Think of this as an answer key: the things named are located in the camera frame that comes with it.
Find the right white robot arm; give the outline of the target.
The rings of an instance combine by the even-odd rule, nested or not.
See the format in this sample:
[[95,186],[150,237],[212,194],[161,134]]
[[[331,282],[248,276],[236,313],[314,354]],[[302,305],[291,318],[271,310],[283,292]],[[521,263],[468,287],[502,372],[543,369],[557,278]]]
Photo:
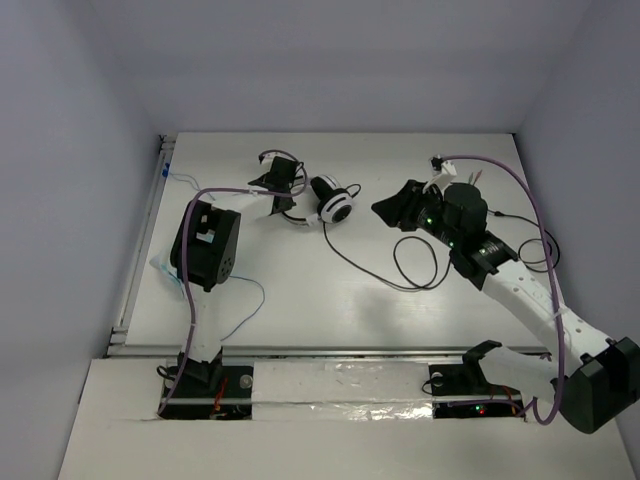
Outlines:
[[372,211],[391,228],[429,233],[449,249],[458,274],[501,304],[545,347],[542,360],[496,341],[469,350],[461,372],[470,391],[504,385],[545,402],[576,430],[592,434],[639,399],[639,346],[589,325],[533,277],[517,254],[487,228],[488,205],[464,183],[445,189],[409,180]]

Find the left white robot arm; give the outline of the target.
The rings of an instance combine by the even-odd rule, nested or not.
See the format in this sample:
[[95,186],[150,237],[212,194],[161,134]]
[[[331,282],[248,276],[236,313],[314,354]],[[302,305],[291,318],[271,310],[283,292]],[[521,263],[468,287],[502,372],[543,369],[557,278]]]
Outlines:
[[227,281],[234,268],[240,227],[286,212],[304,192],[308,175],[303,162],[276,149],[259,155],[267,171],[242,187],[209,187],[187,203],[171,252],[189,305],[189,331],[179,356],[174,384],[190,384],[200,394],[215,392],[222,382],[217,365],[221,350],[212,320],[200,320],[193,295],[209,293]]

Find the black white headphones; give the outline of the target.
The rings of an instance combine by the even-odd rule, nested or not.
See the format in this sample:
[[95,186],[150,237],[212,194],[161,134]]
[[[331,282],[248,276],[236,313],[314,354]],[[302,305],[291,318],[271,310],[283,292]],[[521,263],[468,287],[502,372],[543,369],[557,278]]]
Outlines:
[[290,222],[301,226],[319,224],[338,224],[352,212],[354,199],[361,192],[359,183],[342,186],[333,176],[318,175],[310,180],[310,187],[318,203],[316,211],[307,217],[294,217],[286,212],[282,216]]

